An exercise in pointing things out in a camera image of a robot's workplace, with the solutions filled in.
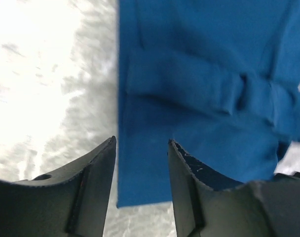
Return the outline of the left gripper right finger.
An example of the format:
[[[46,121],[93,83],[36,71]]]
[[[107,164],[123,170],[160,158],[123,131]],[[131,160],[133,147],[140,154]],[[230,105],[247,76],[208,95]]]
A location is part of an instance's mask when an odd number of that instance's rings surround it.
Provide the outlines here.
[[[300,172],[241,183],[169,141],[174,219],[180,237],[300,237]]]

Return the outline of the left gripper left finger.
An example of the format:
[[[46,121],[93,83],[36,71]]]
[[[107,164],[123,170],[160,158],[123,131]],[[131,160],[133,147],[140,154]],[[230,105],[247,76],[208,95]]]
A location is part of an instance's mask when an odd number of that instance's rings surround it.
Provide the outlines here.
[[[0,237],[102,236],[115,157],[111,137],[33,180],[0,179]]]

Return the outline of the blue mickey t shirt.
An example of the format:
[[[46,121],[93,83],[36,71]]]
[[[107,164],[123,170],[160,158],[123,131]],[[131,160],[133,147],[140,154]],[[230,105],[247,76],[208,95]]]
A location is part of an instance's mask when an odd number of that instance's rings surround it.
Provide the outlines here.
[[[121,0],[118,82],[118,207],[171,200],[170,139],[270,180],[300,142],[300,0]]]

